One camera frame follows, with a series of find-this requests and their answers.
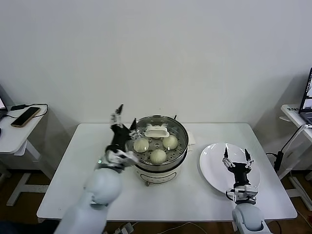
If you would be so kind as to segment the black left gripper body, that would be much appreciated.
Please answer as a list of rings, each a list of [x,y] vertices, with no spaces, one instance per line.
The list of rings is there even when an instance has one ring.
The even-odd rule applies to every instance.
[[[131,139],[133,126],[127,128],[124,124],[113,124],[110,128],[114,136],[108,149],[126,149],[126,143]]]

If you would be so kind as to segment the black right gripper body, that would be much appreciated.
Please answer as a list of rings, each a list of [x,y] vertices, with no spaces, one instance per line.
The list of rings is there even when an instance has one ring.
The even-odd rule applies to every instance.
[[[234,162],[234,166],[229,167],[229,172],[234,174],[234,187],[250,185],[247,174],[251,171],[251,167],[246,167],[246,163]]]

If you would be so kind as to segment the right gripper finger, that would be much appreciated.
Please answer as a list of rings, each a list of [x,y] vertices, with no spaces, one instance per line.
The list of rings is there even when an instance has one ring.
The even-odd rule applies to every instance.
[[[224,152],[224,155],[223,155],[222,162],[226,166],[226,168],[234,167],[234,163],[229,159],[228,148],[227,147],[225,147],[225,152]]]
[[[246,168],[251,169],[252,168],[252,164],[254,163],[254,160],[251,158],[250,153],[248,152],[247,149],[245,149],[245,157],[246,157]]]

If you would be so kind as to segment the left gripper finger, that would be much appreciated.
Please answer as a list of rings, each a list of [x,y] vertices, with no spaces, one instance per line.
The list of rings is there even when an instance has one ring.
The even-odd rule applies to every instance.
[[[137,119],[135,118],[129,128],[130,138],[136,138],[137,136]]]
[[[122,126],[121,113],[123,109],[123,104],[121,104],[115,111],[111,114],[111,125]]]

